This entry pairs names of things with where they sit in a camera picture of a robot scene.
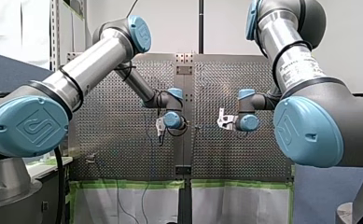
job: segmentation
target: sticker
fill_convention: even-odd
[[[283,64],[279,72],[287,89],[306,80],[326,77],[315,58],[307,52],[302,53],[298,59]]]

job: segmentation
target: perforated metal panel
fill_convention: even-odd
[[[272,111],[257,113],[260,127],[245,135],[216,126],[219,108],[237,115],[240,89],[266,92],[271,68],[262,57],[196,55],[192,177],[290,181],[291,163],[278,148]]]
[[[181,156],[188,158],[185,153],[192,148],[193,178],[292,181],[291,162],[274,139],[271,111],[258,112],[259,130],[248,136],[216,126],[220,107],[226,109],[226,114],[236,115],[239,89],[266,92],[270,88],[272,74],[266,59],[193,55],[191,66],[195,71],[186,75],[193,77],[188,82],[176,74],[174,55],[148,54],[134,64],[153,88],[165,90],[177,80],[176,86],[184,89],[185,100],[189,99],[185,104],[193,108],[190,111],[190,106],[186,106],[184,111],[185,115],[193,115],[189,120],[192,146],[184,139]],[[146,134],[145,116],[153,150]],[[70,142],[79,148],[80,156],[71,169],[71,177],[174,179],[175,149],[180,144],[173,143],[167,135],[164,146],[158,147],[155,118],[156,110],[141,107],[137,95],[118,75],[110,74],[91,92],[76,116],[77,127],[70,133]],[[93,154],[99,166],[86,163],[86,158]]]
[[[152,88],[173,87],[174,55],[140,57],[133,65]],[[71,178],[174,179],[173,140],[166,137],[159,147],[156,118],[157,110],[143,108],[138,96],[117,74],[108,75],[89,94],[76,116],[80,156],[71,168]],[[86,162],[93,154],[99,165]]]

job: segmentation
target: green trim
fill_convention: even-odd
[[[77,197],[77,189],[73,188],[73,186],[70,184],[70,223],[74,224],[74,215],[76,212],[76,197]]]
[[[192,180],[194,189],[239,187],[250,189],[291,189],[292,183],[274,183],[243,180]]]
[[[182,189],[184,181],[94,180],[70,182],[75,189]]]
[[[292,224],[294,222],[294,185],[289,189],[289,198],[288,198],[288,224]]]
[[[292,176],[295,176],[295,164],[294,165],[291,165],[291,175]]]
[[[70,203],[70,202],[71,202],[70,194],[65,195],[65,203]]]
[[[79,15],[73,8],[71,8],[70,6],[68,6],[65,2],[64,2],[64,0],[63,0],[63,4],[66,6],[66,7],[68,7],[72,12],[74,12],[80,19],[82,19],[82,20],[84,20],[84,18],[81,16],[81,15]]]

